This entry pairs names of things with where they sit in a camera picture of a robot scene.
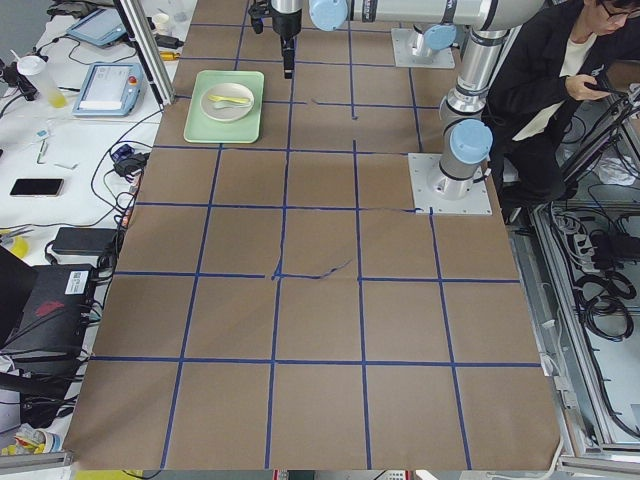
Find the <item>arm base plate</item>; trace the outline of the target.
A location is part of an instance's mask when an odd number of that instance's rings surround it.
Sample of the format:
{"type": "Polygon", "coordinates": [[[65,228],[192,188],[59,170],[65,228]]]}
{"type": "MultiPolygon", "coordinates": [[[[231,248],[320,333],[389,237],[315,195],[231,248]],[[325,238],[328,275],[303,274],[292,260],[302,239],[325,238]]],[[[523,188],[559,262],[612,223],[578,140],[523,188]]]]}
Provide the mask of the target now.
{"type": "Polygon", "coordinates": [[[407,68],[453,69],[455,61],[451,46],[427,58],[411,54],[412,29],[393,28],[391,30],[395,65],[407,68]]]}
{"type": "Polygon", "coordinates": [[[453,180],[440,169],[440,154],[410,153],[408,169],[413,209],[418,214],[490,216],[492,207],[480,165],[466,180],[453,180]]]}

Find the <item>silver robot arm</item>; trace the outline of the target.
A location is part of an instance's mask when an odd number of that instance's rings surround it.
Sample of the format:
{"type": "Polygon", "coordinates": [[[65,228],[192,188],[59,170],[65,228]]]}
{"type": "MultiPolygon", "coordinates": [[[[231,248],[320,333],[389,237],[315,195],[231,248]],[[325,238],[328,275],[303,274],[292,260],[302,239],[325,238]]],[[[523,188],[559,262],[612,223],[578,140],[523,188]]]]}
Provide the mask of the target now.
{"type": "Polygon", "coordinates": [[[453,24],[436,24],[428,28],[413,26],[411,54],[415,57],[431,57],[437,52],[449,48],[457,36],[457,27],[453,24]]]}
{"type": "Polygon", "coordinates": [[[358,158],[361,200],[406,205],[408,158],[438,152],[476,117],[510,28],[535,1],[277,1],[295,82],[292,149],[322,165],[358,158]]]}

